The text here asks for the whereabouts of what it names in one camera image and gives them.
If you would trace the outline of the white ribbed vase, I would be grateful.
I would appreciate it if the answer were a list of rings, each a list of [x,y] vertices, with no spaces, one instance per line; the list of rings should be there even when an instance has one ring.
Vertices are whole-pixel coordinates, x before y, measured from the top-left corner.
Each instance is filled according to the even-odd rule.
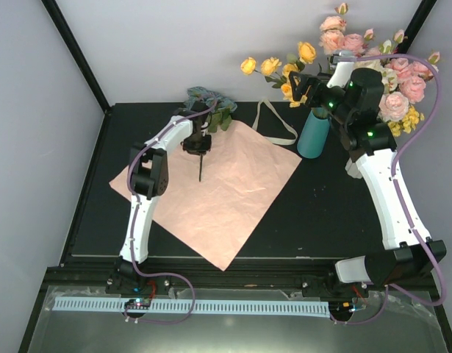
[[[345,170],[347,175],[349,175],[350,177],[354,178],[354,179],[361,179],[362,178],[362,174],[359,171],[356,163],[354,163],[351,158],[348,159],[347,163],[345,164]]]

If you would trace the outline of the left circuit board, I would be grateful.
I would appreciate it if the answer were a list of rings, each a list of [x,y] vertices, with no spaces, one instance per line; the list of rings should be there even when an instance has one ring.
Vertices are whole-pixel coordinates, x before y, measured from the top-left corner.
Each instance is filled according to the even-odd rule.
[[[132,309],[132,310],[147,310],[150,306],[151,306],[151,300],[144,299],[144,298],[130,299],[125,304],[125,307]]]

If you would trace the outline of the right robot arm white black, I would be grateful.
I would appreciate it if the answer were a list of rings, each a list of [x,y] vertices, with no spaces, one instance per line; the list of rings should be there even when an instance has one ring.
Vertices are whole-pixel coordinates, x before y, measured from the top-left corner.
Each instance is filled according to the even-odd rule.
[[[350,157],[347,171],[365,181],[381,225],[384,248],[338,261],[324,279],[326,291],[342,296],[354,282],[392,285],[438,268],[446,246],[432,240],[420,220],[395,159],[395,139],[378,120],[381,73],[369,68],[337,69],[333,76],[292,72],[289,81],[293,98],[330,117]]]

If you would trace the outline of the right circuit board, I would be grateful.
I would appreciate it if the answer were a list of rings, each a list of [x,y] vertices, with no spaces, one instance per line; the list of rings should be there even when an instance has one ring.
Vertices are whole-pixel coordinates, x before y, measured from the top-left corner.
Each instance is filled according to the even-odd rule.
[[[366,308],[365,304],[358,304],[353,302],[339,302],[336,306],[337,312],[356,312]]]

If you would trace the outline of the black frame post right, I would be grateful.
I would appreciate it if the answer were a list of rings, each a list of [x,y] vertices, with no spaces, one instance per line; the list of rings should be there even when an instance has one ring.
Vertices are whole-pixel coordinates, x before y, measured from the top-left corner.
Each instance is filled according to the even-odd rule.
[[[406,28],[403,41],[395,48],[395,53],[406,54],[408,52],[436,3],[437,0],[422,0],[419,3],[415,14],[412,16]]]

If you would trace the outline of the cream ribbon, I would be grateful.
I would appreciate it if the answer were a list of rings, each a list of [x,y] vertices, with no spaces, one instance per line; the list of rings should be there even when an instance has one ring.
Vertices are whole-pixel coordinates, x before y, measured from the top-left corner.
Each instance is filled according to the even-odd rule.
[[[273,106],[273,104],[268,99],[261,99],[257,103],[257,109],[256,109],[256,115],[254,118],[254,122],[252,123],[251,128],[255,131],[259,131],[259,124],[261,123],[262,119],[262,108],[265,108],[265,110],[268,112],[268,115],[266,116],[268,124],[267,131],[271,132],[272,128],[280,129],[282,128],[284,132],[288,133],[289,136],[286,137],[278,137],[275,135],[264,135],[264,137],[271,142],[273,145],[276,146],[291,146],[293,145],[297,139],[298,139],[298,133],[297,131],[289,125],[278,113],[276,108]]]

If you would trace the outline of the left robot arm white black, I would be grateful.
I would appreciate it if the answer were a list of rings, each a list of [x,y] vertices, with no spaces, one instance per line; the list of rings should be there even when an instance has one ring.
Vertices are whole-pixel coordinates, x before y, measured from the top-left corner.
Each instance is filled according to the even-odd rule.
[[[153,138],[132,147],[127,168],[126,186],[131,206],[126,237],[107,281],[108,293],[141,294],[156,285],[155,279],[180,279],[172,273],[147,274],[140,270],[148,258],[148,240],[154,211],[169,183],[168,156],[178,146],[185,152],[203,158],[210,151],[212,138],[206,133],[207,116],[213,110],[196,102],[191,108],[178,109]]]

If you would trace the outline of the pink wrapping paper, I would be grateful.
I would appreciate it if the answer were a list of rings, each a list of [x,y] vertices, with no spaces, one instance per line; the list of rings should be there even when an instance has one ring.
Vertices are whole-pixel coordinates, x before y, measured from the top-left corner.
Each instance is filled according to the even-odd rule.
[[[169,183],[153,220],[224,271],[298,167],[301,158],[240,121],[212,136],[198,181],[199,158],[177,147]],[[151,228],[148,255],[153,254]]]

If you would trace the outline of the pink rose stem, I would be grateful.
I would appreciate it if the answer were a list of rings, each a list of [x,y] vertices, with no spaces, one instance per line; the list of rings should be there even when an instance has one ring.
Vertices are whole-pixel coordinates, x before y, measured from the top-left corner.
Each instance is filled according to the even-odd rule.
[[[342,49],[351,51],[355,56],[360,56],[365,52],[368,42],[374,38],[374,30],[367,29],[363,35],[348,34],[344,36]]]
[[[328,16],[320,25],[320,42],[324,54],[329,55],[343,48],[347,23],[345,15],[348,4],[343,2],[335,8],[336,15]]]

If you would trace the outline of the circuit board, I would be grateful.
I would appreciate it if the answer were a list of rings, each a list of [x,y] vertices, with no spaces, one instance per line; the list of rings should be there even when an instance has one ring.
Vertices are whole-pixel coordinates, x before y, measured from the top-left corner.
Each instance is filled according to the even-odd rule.
[[[365,304],[358,304],[353,302],[339,302],[336,306],[337,312],[356,312],[366,308]]]
[[[151,306],[151,300],[144,299],[144,298],[130,299],[125,304],[125,307],[132,309],[132,310],[147,310],[150,306]]]

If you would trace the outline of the black frame post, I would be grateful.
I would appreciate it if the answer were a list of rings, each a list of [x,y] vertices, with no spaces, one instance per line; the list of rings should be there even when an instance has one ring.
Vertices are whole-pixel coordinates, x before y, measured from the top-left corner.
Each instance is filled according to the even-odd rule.
[[[67,49],[69,50],[74,62],[76,63],[79,71],[84,77],[90,91],[92,92],[94,98],[96,99],[101,110],[106,113],[110,111],[110,104],[107,101],[106,96],[104,95],[103,90],[101,89],[98,80],[93,73],[92,68],[90,67],[84,53],[78,44],[68,22],[65,19],[65,16],[62,13],[57,1],[55,0],[41,0],[41,3],[46,9],[50,19],[55,25],[57,31],[60,34],[60,37],[64,41]]]
[[[436,3],[437,0],[422,0],[419,3],[415,14],[412,16],[406,28],[403,41],[395,48],[395,53],[406,54],[408,52]]]

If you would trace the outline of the black frame post left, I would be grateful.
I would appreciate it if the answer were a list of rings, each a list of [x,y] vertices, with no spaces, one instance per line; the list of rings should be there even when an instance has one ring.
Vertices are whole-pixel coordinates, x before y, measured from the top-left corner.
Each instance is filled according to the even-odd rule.
[[[103,90],[101,89],[98,80],[93,73],[92,68],[90,67],[84,53],[78,44],[68,22],[65,19],[65,16],[62,13],[57,1],[55,0],[41,0],[41,3],[46,9],[50,19],[55,25],[57,31],[60,34],[60,37],[64,41],[67,49],[69,50],[74,62],[76,63],[79,71],[84,77],[90,91],[92,92],[94,98],[96,99],[101,110],[106,113],[110,111],[110,104],[107,101],[106,96],[104,95]]]

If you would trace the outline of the yellow rose stem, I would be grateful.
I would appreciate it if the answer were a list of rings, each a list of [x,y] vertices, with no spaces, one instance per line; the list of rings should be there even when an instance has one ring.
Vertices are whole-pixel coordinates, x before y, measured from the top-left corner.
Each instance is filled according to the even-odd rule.
[[[253,57],[248,57],[240,64],[240,70],[246,76],[261,74],[266,82],[273,84],[272,88],[281,91],[283,100],[289,103],[290,108],[297,108],[303,105],[306,99],[293,98],[290,73],[301,73],[306,65],[313,64],[316,58],[317,52],[312,44],[299,42],[297,54],[292,54],[285,64],[278,57],[269,57],[258,65]]]

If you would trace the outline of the blue hydrangea stem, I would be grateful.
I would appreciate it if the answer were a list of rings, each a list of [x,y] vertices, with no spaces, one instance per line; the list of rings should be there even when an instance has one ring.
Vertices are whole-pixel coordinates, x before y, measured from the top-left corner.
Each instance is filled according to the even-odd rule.
[[[219,129],[226,131],[232,123],[232,113],[237,109],[237,104],[230,98],[201,86],[187,89],[187,100],[184,106],[192,112],[206,111],[193,118],[193,136],[212,136]],[[202,180],[205,155],[197,155],[199,156],[199,182]]]

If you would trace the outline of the teal vase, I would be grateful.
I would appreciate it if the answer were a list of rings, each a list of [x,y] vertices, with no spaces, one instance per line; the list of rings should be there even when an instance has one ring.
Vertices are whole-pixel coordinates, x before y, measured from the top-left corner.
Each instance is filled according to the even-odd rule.
[[[297,142],[298,153],[307,159],[319,157],[326,143],[330,123],[323,108],[312,108]]]

